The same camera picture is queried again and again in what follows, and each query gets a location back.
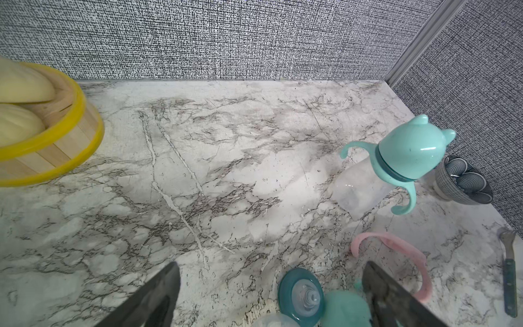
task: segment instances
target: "patterned ceramic bowl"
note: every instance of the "patterned ceramic bowl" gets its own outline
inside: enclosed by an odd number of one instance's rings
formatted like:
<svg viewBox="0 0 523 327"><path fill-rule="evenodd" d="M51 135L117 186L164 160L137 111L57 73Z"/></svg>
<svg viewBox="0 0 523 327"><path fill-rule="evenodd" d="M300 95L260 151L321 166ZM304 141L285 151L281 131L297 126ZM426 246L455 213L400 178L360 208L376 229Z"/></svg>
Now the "patterned ceramic bowl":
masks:
<svg viewBox="0 0 523 327"><path fill-rule="evenodd" d="M464 205L489 204L493 200L490 185L481 173L464 159L452 155L436 167L434 190L443 199Z"/></svg>

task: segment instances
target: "wall corner trim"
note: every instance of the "wall corner trim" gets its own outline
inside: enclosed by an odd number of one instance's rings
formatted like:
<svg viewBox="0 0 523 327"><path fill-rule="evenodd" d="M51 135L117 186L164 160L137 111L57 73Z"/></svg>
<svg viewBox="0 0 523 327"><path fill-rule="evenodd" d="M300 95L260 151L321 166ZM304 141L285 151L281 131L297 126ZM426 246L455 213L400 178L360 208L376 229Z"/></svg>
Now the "wall corner trim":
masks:
<svg viewBox="0 0 523 327"><path fill-rule="evenodd" d="M443 0L385 77L393 88L468 0Z"/></svg>

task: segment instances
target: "teal bottle ring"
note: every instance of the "teal bottle ring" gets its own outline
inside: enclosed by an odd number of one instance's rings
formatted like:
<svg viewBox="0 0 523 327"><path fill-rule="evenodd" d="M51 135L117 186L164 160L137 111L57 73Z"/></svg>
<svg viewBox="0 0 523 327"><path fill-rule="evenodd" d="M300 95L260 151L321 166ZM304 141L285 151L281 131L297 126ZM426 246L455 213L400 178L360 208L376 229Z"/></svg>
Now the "teal bottle ring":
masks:
<svg viewBox="0 0 523 327"><path fill-rule="evenodd" d="M320 307L318 311L310 317L304 317L298 314L292 304L292 288L298 280L302 279L310 280L320 293ZM325 308L323 289L320 282L313 274L303 268L294 268L285 274L278 287L278 303L281 313L293 318L300 327L313 327L316 325L323 315Z"/></svg>

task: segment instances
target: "fork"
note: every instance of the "fork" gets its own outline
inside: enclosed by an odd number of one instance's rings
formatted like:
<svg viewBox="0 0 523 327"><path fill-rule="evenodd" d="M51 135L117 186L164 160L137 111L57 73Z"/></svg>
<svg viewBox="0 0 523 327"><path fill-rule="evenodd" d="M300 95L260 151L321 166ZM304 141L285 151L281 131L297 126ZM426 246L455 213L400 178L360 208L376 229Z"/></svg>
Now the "fork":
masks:
<svg viewBox="0 0 523 327"><path fill-rule="evenodd" d="M498 238L505 248L503 259L503 298L505 300L505 312L511 317L517 317L516 261L514 260L514 248L512 246L516 238L516 231L503 227L498 231Z"/></svg>

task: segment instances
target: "yellow steamer rim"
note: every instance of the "yellow steamer rim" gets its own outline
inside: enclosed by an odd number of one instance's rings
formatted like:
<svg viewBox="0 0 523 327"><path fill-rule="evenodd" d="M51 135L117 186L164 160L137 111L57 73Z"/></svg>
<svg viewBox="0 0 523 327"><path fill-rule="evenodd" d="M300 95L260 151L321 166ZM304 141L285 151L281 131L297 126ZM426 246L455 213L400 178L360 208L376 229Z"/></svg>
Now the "yellow steamer rim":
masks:
<svg viewBox="0 0 523 327"><path fill-rule="evenodd" d="M69 87L73 90L73 103L69 107L69 110L65 114L65 116L62 117L62 119L60 119L56 124L48 127L45 131L22 142L0 148L0 171L3 170L2 163L16 160L20 157L23 157L24 155L36 153L52 145L54 142L59 141L73 128L78 126L78 123L84 116L86 106L88 105L88 102L86 101L85 95L82 92L80 86L66 74L45 65L35 63L22 64L36 69L37 71L47 71L51 74L59 75L61 78L63 78L68 83ZM57 166L53 169L47 170L45 172L35 173L29 176L11 179L4 178L4 176L6 175L0 174L0 176L2 176L0 177L0 187L26 186L45 182L50 179L54 179L58 176L61 176L85 162L96 151L102 139L104 138L104 123L100 117L100 114L95 109L92 110L90 113L96 116L98 126L96 128L94 136L91 138L89 145L85 147L83 150L81 150L79 154L77 154L74 158L71 158L64 164Z"/></svg>

